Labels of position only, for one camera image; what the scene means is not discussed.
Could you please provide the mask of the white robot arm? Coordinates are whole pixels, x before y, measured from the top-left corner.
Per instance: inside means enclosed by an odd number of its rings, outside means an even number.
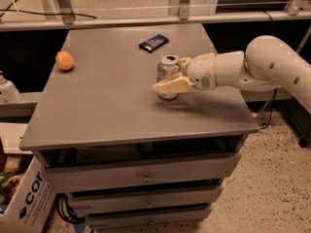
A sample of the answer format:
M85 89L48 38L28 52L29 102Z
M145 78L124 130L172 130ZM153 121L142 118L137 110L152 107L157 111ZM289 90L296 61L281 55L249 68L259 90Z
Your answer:
M204 53L194 58L165 54L153 90L168 100L191 89L232 86L264 92L283 87L311 113L311 64L273 36L256 37L244 51Z

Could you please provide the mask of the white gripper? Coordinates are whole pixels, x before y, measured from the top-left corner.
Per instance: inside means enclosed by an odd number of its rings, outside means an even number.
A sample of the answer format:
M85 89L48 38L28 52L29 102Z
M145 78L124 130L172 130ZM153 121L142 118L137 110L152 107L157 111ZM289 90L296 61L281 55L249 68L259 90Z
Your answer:
M186 93L192 87L197 90L213 90L217 87L215 78L216 55L205 53L191 59L183 57L179 60L180 77L153 84L153 90L159 94Z

